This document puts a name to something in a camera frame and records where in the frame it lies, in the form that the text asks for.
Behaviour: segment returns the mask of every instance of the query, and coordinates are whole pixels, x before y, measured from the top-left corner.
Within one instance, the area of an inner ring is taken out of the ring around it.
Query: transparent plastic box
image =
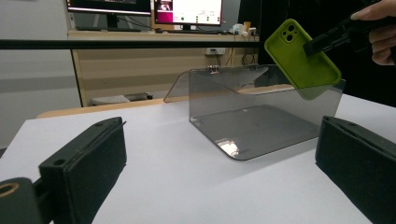
[[[184,84],[175,90],[189,94],[190,122],[238,161],[318,137],[323,116],[335,115],[345,87],[341,80],[296,90],[276,65],[196,69],[176,83]]]

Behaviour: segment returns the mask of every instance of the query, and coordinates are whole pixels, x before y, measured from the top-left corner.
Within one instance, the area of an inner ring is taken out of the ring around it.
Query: phone case
[[[264,46],[294,88],[337,84],[341,72],[324,52],[309,57],[305,55],[303,45],[310,40],[311,36],[297,21],[288,19],[265,41]]]

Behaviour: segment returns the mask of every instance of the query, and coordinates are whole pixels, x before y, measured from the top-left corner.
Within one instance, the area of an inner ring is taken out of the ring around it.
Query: black horizontal bar
[[[133,40],[0,40],[0,49],[196,49],[259,48],[244,41],[133,41]]]

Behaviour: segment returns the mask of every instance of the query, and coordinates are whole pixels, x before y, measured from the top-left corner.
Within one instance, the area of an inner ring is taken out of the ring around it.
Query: power outlet
[[[225,48],[207,48],[205,55],[216,55],[216,51],[218,55],[225,54]]]

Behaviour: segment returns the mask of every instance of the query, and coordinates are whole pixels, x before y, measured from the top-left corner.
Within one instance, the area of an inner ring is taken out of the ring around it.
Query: white tabletop
[[[118,116],[128,161],[93,223],[370,223],[315,165],[317,138],[232,161],[190,124],[187,102],[26,120],[0,180],[37,180],[44,159]],[[343,95],[336,117],[396,142],[396,108]]]

